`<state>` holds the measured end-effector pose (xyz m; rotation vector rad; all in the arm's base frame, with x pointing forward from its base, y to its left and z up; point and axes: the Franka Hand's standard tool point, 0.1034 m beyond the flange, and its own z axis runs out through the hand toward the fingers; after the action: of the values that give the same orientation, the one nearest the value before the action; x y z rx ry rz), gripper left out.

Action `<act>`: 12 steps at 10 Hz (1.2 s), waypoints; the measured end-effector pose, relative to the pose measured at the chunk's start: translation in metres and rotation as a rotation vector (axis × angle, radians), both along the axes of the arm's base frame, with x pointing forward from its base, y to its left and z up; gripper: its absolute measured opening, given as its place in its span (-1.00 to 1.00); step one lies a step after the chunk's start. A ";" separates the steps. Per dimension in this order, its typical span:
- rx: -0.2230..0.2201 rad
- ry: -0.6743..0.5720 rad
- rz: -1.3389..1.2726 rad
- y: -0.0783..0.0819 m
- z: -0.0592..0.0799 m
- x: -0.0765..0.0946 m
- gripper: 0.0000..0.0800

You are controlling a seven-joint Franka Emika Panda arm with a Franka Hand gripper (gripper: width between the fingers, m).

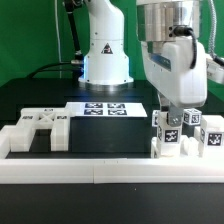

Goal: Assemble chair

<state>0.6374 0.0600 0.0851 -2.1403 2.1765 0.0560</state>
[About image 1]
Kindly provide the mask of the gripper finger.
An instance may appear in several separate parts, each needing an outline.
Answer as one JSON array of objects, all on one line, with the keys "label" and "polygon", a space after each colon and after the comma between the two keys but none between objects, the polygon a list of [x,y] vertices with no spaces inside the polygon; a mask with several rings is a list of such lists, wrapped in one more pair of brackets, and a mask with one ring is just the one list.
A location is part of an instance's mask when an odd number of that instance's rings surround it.
[{"label": "gripper finger", "polygon": [[167,123],[171,127],[178,127],[182,124],[183,109],[176,107],[174,104],[169,105],[167,114]]},{"label": "gripper finger", "polygon": [[169,100],[162,94],[158,93],[158,100],[160,104],[160,111],[161,112],[168,112],[169,111]]}]

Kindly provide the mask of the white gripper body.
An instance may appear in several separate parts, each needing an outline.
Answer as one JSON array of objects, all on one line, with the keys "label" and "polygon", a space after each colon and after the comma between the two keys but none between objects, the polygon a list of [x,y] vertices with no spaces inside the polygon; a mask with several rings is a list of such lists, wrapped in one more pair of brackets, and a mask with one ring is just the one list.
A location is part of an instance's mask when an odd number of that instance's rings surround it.
[{"label": "white gripper body", "polygon": [[207,98],[206,54],[200,42],[197,42],[193,69],[190,68],[193,58],[190,38],[165,42],[160,54],[149,53],[146,42],[141,43],[141,49],[147,80],[172,104],[179,108],[204,105]]}]

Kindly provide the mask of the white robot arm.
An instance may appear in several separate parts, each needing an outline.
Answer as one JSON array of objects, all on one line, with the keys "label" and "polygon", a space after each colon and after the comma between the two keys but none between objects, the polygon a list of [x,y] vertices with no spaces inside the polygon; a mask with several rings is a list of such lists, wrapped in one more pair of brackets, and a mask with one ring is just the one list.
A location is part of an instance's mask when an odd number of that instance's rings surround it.
[{"label": "white robot arm", "polygon": [[[136,0],[137,37],[147,80],[157,89],[167,123],[183,122],[183,110],[200,107],[207,80],[217,82],[224,59],[215,53],[216,10],[211,13],[209,45],[197,41],[201,0]],[[110,0],[64,0],[80,67],[78,83],[111,90],[129,85],[129,59],[124,53],[124,15]]]}]

